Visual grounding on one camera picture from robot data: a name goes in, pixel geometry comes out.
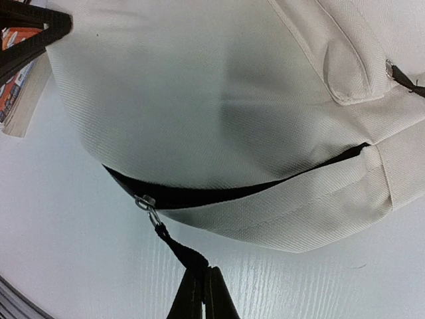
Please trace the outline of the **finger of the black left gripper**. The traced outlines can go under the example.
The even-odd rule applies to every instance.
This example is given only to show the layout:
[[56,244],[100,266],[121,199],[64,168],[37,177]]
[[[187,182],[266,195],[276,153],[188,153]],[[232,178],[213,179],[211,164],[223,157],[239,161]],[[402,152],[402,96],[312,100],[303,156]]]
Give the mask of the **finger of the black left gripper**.
[[24,66],[46,52],[72,30],[72,16],[18,1],[1,2],[1,28],[34,28],[39,32],[1,50],[1,84],[4,85]]

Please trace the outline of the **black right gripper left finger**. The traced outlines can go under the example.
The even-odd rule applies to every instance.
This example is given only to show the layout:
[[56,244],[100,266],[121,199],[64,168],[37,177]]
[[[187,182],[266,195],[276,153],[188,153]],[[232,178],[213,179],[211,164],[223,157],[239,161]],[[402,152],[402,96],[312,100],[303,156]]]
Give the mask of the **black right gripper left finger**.
[[186,270],[166,319],[201,319],[207,268],[194,275]]

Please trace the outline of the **beige canvas student bag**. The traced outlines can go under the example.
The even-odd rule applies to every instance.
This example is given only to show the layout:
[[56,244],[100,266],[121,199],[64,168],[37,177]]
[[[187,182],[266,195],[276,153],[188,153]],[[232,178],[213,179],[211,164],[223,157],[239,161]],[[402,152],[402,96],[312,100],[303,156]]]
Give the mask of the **beige canvas student bag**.
[[303,253],[424,196],[423,1],[49,1],[86,151],[178,222]]

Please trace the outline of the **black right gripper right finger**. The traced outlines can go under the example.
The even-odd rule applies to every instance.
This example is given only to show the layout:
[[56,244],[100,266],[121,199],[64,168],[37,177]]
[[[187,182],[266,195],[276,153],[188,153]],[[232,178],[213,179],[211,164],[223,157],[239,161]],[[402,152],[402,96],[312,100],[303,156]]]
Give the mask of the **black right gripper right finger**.
[[209,267],[205,275],[204,303],[206,319],[239,319],[221,270]]

